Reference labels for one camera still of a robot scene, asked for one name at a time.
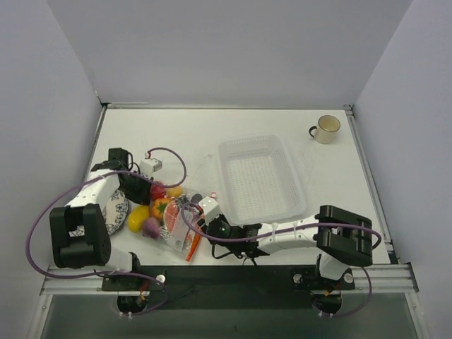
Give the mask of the fake red pepper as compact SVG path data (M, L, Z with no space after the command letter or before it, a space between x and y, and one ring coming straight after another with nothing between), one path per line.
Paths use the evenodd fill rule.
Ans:
M156 201L159 198L166 197L166 189L163 186L153 184L150 188L150 200Z

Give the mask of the fake orange bell pepper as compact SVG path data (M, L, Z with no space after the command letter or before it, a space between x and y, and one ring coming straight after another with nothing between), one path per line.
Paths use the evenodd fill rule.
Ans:
M172 202L170 198L157 198L150 207L150 215L162 220L166 207Z

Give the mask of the clear zip top bag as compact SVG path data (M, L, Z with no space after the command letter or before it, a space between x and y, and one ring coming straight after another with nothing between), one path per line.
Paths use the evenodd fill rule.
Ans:
M185 203L198 203L201 199L200 194L182 194L173 199L165 208L160 223L161 240L187 262L191 261L196 252L201 236L188 227L182 216L193 226L196 226L200 216L195 208L182 210L182 207Z

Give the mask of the fake purple onion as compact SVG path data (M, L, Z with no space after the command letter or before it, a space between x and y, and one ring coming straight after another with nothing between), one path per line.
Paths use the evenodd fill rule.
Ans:
M142 233L145 237L157 239L160 236L160 222L154 217L146 218L142 224Z

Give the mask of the fake purple eggplant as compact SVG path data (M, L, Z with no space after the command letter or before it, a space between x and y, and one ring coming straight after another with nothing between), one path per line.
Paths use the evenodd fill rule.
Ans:
M182 203L195 203L198 204L199 201L203 199L203 196L201 194L184 194L182 196Z

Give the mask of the fake yellow orange fruit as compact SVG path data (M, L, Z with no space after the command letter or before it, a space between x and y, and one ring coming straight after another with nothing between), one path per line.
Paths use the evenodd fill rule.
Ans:
M184 189L181 186L166 188L166 195L168 198L178 198L183 193L184 193Z

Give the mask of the fake watermelon slice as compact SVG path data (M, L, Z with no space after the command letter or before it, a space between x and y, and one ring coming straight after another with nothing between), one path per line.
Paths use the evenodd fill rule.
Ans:
M176 231L187 233L189 231L186 223L179 217L179 206L175 201L172 201L166 207L163 215L163 224L169 233L174 233Z

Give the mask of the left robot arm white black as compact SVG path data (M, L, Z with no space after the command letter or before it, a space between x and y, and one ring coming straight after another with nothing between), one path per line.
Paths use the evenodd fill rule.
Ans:
M129 153L122 148L109 150L109 157L97 163L88 184L64 207L49 214L54 262L58 268L104 266L119 272L118 281L127 290L138 289L143 271L131 252L112 248L103 210L116 191L136 204L150 203L151 180L162 169L160 160L141 160L137 173L130 170Z

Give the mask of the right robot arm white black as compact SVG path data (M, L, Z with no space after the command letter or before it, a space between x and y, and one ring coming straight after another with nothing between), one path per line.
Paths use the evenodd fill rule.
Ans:
M351 266L372 266L373 250L381 243L369 218L332 205L321 206L311 217L284 223L232 226L219 215L201 229L213 246L252 261L279 251L317 248L321 253L313 279L322 288L336 283Z

